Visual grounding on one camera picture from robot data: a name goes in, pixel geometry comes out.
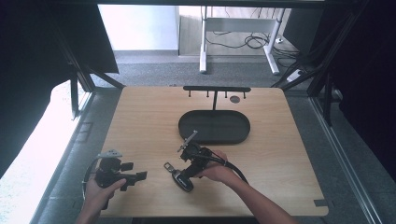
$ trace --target black cable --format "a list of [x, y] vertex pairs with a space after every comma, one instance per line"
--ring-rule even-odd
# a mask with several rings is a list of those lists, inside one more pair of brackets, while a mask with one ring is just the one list
[[[263, 41], [266, 44], [270, 43], [270, 36], [265, 34], [265, 33], [261, 33], [264, 36]], [[283, 56], [287, 56], [287, 57], [291, 57], [291, 58], [295, 58], [299, 55], [300, 51], [299, 50], [288, 50], [288, 49], [278, 49], [277, 47], [273, 46], [273, 50], [274, 53], [278, 54], [278, 55], [283, 55]]]
[[247, 179], [245, 178], [245, 176], [242, 174], [242, 172], [241, 172], [235, 165], [233, 165], [233, 164], [230, 163], [229, 161], [226, 161], [226, 160], [222, 159], [221, 157], [219, 157], [219, 158], [207, 157], [207, 156], [203, 156], [203, 155], [200, 155], [200, 154], [191, 154], [191, 156], [192, 156], [192, 157], [195, 157], [195, 158], [206, 159], [206, 160], [209, 160], [209, 161], [218, 162], [218, 163], [222, 164], [223, 166], [228, 167], [228, 168], [234, 170], [234, 171], [239, 175], [239, 177], [241, 177], [241, 179], [242, 179], [243, 181], [245, 181], [246, 183], [248, 183], [248, 181], [247, 181]]
[[259, 18], [261, 15], [262, 15], [262, 7], [260, 8], [259, 15], [257, 16], [257, 18]]
[[276, 10], [276, 7], [274, 7], [274, 11], [273, 11], [273, 15], [272, 15], [271, 19], [274, 18], [275, 10]]
[[[253, 35], [253, 34], [254, 34], [254, 33], [251, 33], [249, 36], [247, 36], [247, 37], [245, 38], [245, 44], [240, 45], [240, 46], [229, 46], [229, 45], [224, 45], [224, 44], [212, 42], [212, 41], [208, 40], [207, 38], [206, 38], [205, 40], [206, 40], [209, 44], [212, 44], [212, 45], [220, 45], [220, 46], [223, 46], [223, 47], [229, 48], [229, 49], [240, 49], [240, 48], [242, 48], [242, 47], [244, 47], [244, 46], [248, 46], [248, 47], [251, 48], [251, 49], [260, 49], [260, 48], [262, 48], [265, 44], [268, 43], [264, 38], [262, 38], [262, 37], [260, 37], [260, 36], [257, 36], [257, 35]], [[259, 46], [256, 46], [256, 47], [252, 46], [252, 45], [250, 44], [250, 41], [256, 41], [256, 42], [259, 44]]]
[[[286, 79], [299, 67], [304, 66], [306, 64], [314, 63], [318, 60], [323, 60], [325, 53], [327, 52], [328, 48], [330, 47], [332, 41], [336, 38], [337, 32], [341, 29], [342, 24], [347, 19], [350, 13], [346, 13], [344, 18], [342, 18], [337, 24], [334, 26], [332, 31], [324, 38], [324, 40], [313, 50], [311, 50], [306, 55], [299, 55], [296, 57], [296, 62], [293, 63], [286, 72], [282, 75], [281, 79], [274, 83], [271, 87], [279, 87], [282, 82], [286, 81]], [[320, 69], [322, 68], [322, 63], [320, 63], [314, 70], [305, 72], [303, 76], [299, 76], [298, 78], [294, 79], [291, 83], [286, 84], [285, 86], [281, 87], [283, 91], [288, 90], [289, 88], [301, 83], [308, 78], [315, 75]]]
[[230, 18], [230, 14], [228, 14], [227, 7], [224, 7], [225, 13], [227, 13], [228, 18]]
[[256, 7], [254, 10], [253, 10], [253, 12], [251, 13], [251, 15], [250, 15], [250, 18], [252, 18], [253, 17], [253, 14], [257, 11], [257, 9], [259, 9], [258, 7]]
[[224, 33], [218, 33], [218, 34], [216, 34], [216, 32], [212, 32], [214, 35], [227, 35], [227, 34], [230, 34], [230, 33], [232, 33], [231, 31], [228, 31], [228, 32], [224, 32]]
[[96, 164], [96, 162], [99, 160], [100, 158], [95, 158], [90, 166], [87, 168], [87, 170], [85, 171], [85, 175], [84, 175], [84, 179], [82, 181], [82, 196], [85, 200], [85, 190], [87, 188], [87, 182], [90, 180], [91, 174], [94, 174], [92, 172], [92, 167]]

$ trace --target black wire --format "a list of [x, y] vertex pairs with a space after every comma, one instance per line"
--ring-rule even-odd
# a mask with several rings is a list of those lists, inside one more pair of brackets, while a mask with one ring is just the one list
[[284, 82], [293, 71], [295, 71], [301, 64], [299, 62], [293, 63], [284, 73], [284, 75], [280, 78], [280, 80], [274, 83], [271, 87], [278, 87], [282, 82]]
[[228, 32], [224, 32], [224, 33], [216, 33], [216, 32], [212, 32], [214, 35], [227, 35], [227, 34], [230, 34], [230, 33], [232, 33], [231, 31], [228, 31]]
[[253, 17], [253, 14], [257, 11], [257, 9], [259, 9], [258, 7], [256, 7], [254, 10], [253, 10], [253, 12], [251, 13], [251, 15], [250, 15], [250, 18], [252, 18]]
[[260, 8], [259, 15], [257, 16], [257, 18], [259, 18], [261, 14], [262, 14], [262, 7]]
[[[266, 44], [269, 44], [270, 42], [270, 36], [262, 33], [262, 35], [264, 36], [264, 41]], [[291, 58], [295, 58], [299, 55], [300, 51], [298, 50], [288, 50], [288, 49], [278, 49], [277, 47], [273, 46], [273, 50], [274, 53], [278, 54], [278, 55], [283, 55], [283, 56], [287, 56], [287, 57], [291, 57]]]
[[228, 18], [230, 18], [230, 14], [228, 14], [227, 7], [224, 7], [225, 13], [227, 13]]
[[[265, 44], [268, 43], [268, 42], [265, 40], [265, 38], [262, 38], [262, 37], [260, 37], [260, 36], [253, 35], [253, 34], [254, 34], [254, 33], [251, 33], [249, 36], [247, 36], [247, 37], [245, 38], [245, 44], [240, 45], [240, 46], [229, 46], [229, 45], [224, 45], [224, 44], [212, 42], [212, 41], [208, 40], [207, 38], [206, 38], [205, 40], [206, 40], [209, 44], [212, 44], [212, 45], [220, 45], [220, 46], [223, 46], [223, 47], [229, 48], [229, 49], [240, 49], [240, 48], [242, 48], [242, 47], [244, 47], [244, 46], [248, 46], [248, 47], [250, 47], [251, 49], [260, 49], [260, 48], [262, 48]], [[252, 45], [250, 44], [251, 41], [256, 41], [256, 42], [259, 44], [259, 46], [256, 46], [256, 47], [255, 47], [255, 46], [252, 46]]]
[[275, 10], [276, 10], [276, 7], [274, 7], [274, 11], [273, 11], [273, 15], [272, 15], [271, 19], [274, 18]]
[[192, 156], [192, 157], [196, 157], [196, 158], [201, 158], [201, 159], [206, 159], [206, 160], [218, 162], [218, 163], [222, 164], [223, 166], [228, 167], [228, 168], [234, 170], [234, 171], [239, 175], [239, 177], [241, 177], [241, 179], [242, 179], [243, 181], [245, 181], [245, 182], [248, 184], [248, 181], [247, 181], [247, 179], [245, 178], [245, 176], [242, 174], [242, 172], [241, 172], [235, 165], [233, 165], [233, 164], [230, 163], [229, 161], [226, 161], [226, 160], [222, 159], [222, 158], [221, 158], [219, 155], [217, 155], [216, 153], [214, 153], [214, 154], [215, 154], [216, 156], [218, 156], [218, 158], [215, 158], [215, 157], [207, 157], [207, 156], [203, 156], [203, 155], [200, 155], [200, 154], [191, 154], [191, 156]]
[[99, 158], [95, 158], [90, 166], [87, 168], [87, 170], [85, 171], [85, 175], [84, 175], [84, 179], [82, 181], [82, 196], [85, 200], [85, 190], [87, 188], [87, 182], [90, 180], [90, 176], [92, 174], [92, 167], [96, 164], [96, 162], [99, 160]]

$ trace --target gray floor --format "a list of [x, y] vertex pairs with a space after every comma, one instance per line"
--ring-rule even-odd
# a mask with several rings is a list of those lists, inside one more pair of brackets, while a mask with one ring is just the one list
[[[209, 72], [202, 75], [198, 72], [196, 57], [179, 57], [174, 52], [118, 52], [116, 56], [120, 74], [109, 75], [128, 86], [269, 87], [279, 79], [271, 74], [268, 63], [262, 57], [211, 57], [208, 60]], [[73, 223], [82, 206], [81, 180], [92, 158], [102, 148], [120, 97], [120, 90], [97, 77], [93, 78], [98, 88], [81, 115], [78, 129], [32, 223]], [[326, 217], [297, 218], [301, 223], [368, 223], [345, 172], [332, 151], [318, 115], [305, 94], [308, 84], [309, 80], [286, 91], [286, 95], [330, 213]], [[345, 121], [336, 103], [332, 105], [332, 122], [340, 143], [383, 223], [396, 223], [393, 218], [395, 182]], [[99, 223], [131, 223], [132, 220], [131, 217], [101, 218]]]

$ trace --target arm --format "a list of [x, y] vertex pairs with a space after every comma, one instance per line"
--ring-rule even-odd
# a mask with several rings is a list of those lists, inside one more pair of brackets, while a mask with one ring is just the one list
[[76, 224], [95, 223], [107, 200], [112, 198], [114, 196], [114, 191], [121, 188], [125, 183], [126, 179], [122, 179], [108, 188], [102, 189], [96, 184], [93, 178], [90, 179], [90, 181], [87, 182], [85, 201], [76, 220]]
[[[227, 156], [216, 151], [216, 154], [227, 160]], [[297, 221], [289, 215], [285, 210], [276, 203], [259, 193], [249, 184], [244, 182], [237, 176], [233, 170], [222, 166], [219, 163], [212, 162], [199, 175], [208, 177], [209, 179], [219, 181], [230, 189], [232, 189], [245, 203], [257, 220], [263, 223], [297, 223]]]

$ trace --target wall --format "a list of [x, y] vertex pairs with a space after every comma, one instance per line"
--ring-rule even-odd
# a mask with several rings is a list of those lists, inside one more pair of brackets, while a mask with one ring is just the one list
[[99, 5], [113, 50], [178, 49], [178, 7]]

